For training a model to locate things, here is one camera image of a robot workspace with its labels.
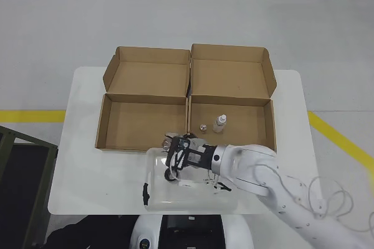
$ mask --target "floor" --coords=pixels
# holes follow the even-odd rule
[[[0,110],[66,109],[74,70],[106,66],[119,45],[192,43],[266,47],[275,69],[301,74],[307,109],[374,157],[374,0],[0,1]],[[60,123],[2,125],[60,142]],[[355,199],[345,222],[366,227],[365,168],[312,137],[320,175]],[[79,218],[53,216],[49,230]]]

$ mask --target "yellow tape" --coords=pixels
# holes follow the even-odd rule
[[[65,110],[0,110],[0,123],[62,123]]]
[[[332,128],[329,124],[321,120],[316,114],[312,113],[311,111],[308,111],[307,114],[309,116],[309,123],[311,126],[313,126],[313,128],[322,133],[326,138],[331,140],[331,142],[336,144],[349,156],[353,157],[365,166],[370,175],[370,180],[374,188],[374,158],[353,144],[336,129]]]

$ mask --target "open cardboard box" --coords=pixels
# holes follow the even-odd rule
[[[103,76],[95,147],[146,151],[185,134],[189,50],[118,47]]]
[[[271,95],[277,83],[263,47],[193,44],[188,131],[209,144],[261,144],[276,150]],[[215,119],[227,115],[221,133]],[[203,134],[199,126],[205,124]]]

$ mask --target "transparent plastic box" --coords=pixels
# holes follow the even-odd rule
[[[206,169],[185,167],[180,171],[180,181],[168,182],[164,177],[166,156],[161,148],[151,148],[146,153],[146,183],[150,198],[145,208],[148,211],[223,213],[236,209],[233,193],[215,189],[208,183]]]

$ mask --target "white bottle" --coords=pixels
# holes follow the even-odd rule
[[[221,115],[216,118],[216,120],[213,123],[213,131],[215,133],[219,133],[223,130],[224,126],[226,125],[227,118],[226,115]]]

